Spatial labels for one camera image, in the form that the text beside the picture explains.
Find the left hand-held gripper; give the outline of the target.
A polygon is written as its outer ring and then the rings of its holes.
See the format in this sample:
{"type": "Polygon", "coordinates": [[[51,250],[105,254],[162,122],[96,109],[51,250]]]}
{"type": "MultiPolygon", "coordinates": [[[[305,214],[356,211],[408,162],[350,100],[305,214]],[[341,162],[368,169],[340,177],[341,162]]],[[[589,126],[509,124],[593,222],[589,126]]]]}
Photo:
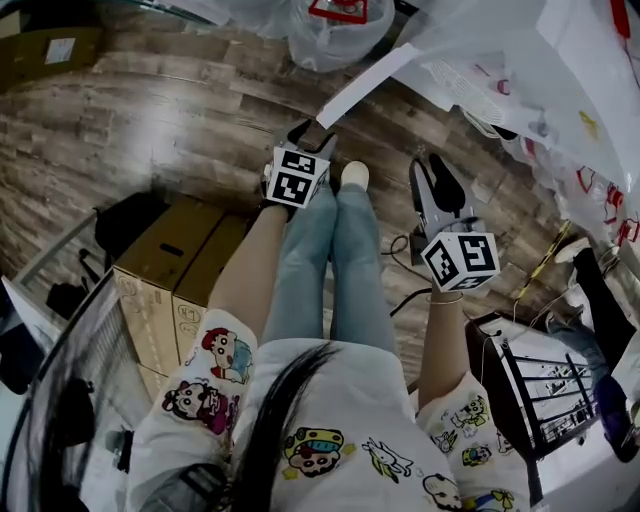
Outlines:
{"type": "Polygon", "coordinates": [[[330,133],[316,149],[303,150],[298,143],[311,125],[311,119],[295,124],[286,133],[286,143],[274,146],[272,158],[261,173],[260,210],[281,205],[291,219],[299,209],[308,206],[328,180],[337,135],[330,133]]]}

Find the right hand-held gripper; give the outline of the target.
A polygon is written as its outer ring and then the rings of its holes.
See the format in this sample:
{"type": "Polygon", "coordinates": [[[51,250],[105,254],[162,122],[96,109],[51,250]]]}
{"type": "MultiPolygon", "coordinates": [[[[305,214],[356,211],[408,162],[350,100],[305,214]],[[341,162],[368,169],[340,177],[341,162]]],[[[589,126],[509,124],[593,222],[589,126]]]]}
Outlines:
{"type": "Polygon", "coordinates": [[[425,266],[437,289],[468,292],[500,273],[495,236],[476,216],[476,200],[456,168],[431,153],[414,158],[409,179],[418,226],[411,232],[411,263],[425,266]]]}

